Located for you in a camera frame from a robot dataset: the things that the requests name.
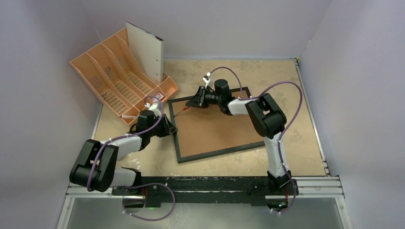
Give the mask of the black sunflower photo frame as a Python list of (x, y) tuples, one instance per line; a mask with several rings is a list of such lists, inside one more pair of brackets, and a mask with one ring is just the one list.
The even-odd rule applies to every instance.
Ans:
[(265, 145), (256, 133), (248, 115), (228, 116), (217, 105), (208, 108), (185, 107), (191, 97), (168, 101), (171, 123), (178, 131), (173, 134), (178, 163), (253, 149)]

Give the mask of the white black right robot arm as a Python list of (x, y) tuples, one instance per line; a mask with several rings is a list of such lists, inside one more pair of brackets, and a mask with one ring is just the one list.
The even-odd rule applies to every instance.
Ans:
[(287, 118), (273, 97), (265, 93), (246, 99), (232, 96), (228, 81), (219, 79), (210, 86), (200, 86), (198, 92), (187, 101), (186, 107), (207, 108), (211, 104), (219, 106), (225, 115), (248, 115), (256, 132), (264, 138), (268, 158), (268, 188), (280, 194), (290, 182), (290, 171), (284, 160), (285, 150), (282, 133)]

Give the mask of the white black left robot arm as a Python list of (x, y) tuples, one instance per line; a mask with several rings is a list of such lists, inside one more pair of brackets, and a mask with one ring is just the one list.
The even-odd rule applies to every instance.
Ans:
[(142, 190), (141, 172), (133, 168), (118, 168), (117, 161), (127, 154), (145, 149), (151, 138), (166, 137), (177, 131), (165, 114), (156, 115), (151, 110), (143, 110), (125, 135), (107, 141), (86, 140), (69, 180), (88, 191), (104, 192), (110, 187), (124, 187), (130, 195), (137, 195)]

